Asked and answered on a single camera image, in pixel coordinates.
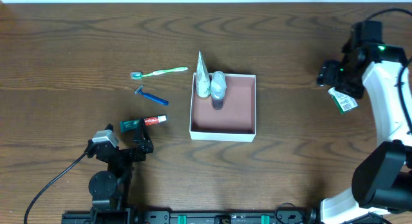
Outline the white lotion tube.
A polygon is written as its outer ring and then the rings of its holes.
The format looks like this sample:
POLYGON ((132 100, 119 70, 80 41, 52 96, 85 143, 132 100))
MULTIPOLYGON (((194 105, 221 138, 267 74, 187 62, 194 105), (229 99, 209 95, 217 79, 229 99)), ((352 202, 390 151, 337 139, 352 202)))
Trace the white lotion tube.
POLYGON ((210 96, 210 77, 201 52, 198 53, 198 63, 196 68, 196 94, 200 98, 210 96))

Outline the green white soap box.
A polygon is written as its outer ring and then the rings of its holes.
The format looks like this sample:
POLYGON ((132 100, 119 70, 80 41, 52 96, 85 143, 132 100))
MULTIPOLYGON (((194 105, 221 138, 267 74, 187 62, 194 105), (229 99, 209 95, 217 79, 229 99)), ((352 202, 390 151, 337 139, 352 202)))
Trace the green white soap box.
POLYGON ((333 98, 340 114, 347 113, 358 107, 358 104, 354 98, 336 91, 335 88, 330 88, 328 93, 333 98))

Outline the clear hand sanitizer bottle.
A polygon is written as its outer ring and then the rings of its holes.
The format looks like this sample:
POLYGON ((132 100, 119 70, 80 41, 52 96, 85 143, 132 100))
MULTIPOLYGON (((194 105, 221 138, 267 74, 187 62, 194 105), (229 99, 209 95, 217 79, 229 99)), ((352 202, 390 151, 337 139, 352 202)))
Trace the clear hand sanitizer bottle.
POLYGON ((220 110, 223 107, 226 89, 225 74, 222 71, 215 71, 211 80, 212 106, 215 110, 220 110))

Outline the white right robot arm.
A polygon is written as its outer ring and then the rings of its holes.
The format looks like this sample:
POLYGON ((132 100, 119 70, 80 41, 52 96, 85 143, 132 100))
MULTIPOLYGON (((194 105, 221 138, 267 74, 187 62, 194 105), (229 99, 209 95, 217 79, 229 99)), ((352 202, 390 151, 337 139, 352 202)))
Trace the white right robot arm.
POLYGON ((326 198, 320 223, 383 223, 383 215, 411 210, 411 91, 401 47, 384 44, 382 24, 351 28, 341 61, 326 61, 317 84, 360 99, 367 93, 377 130, 377 148, 356 168, 351 187, 326 198))

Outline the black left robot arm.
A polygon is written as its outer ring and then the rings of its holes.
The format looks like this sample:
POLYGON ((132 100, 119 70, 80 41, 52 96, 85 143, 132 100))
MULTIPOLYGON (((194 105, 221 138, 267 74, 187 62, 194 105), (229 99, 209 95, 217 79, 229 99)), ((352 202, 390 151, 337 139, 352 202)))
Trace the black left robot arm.
POLYGON ((146 155, 154 150, 145 121, 140 119, 134 128, 132 148, 120 149, 119 140, 113 132, 113 126, 98 131, 88 141, 85 154, 107 163, 108 168, 93 175, 89 181, 89 193, 92 195, 92 209, 98 211, 120 210, 126 205, 129 185, 133 174, 133 164, 142 162, 146 155))

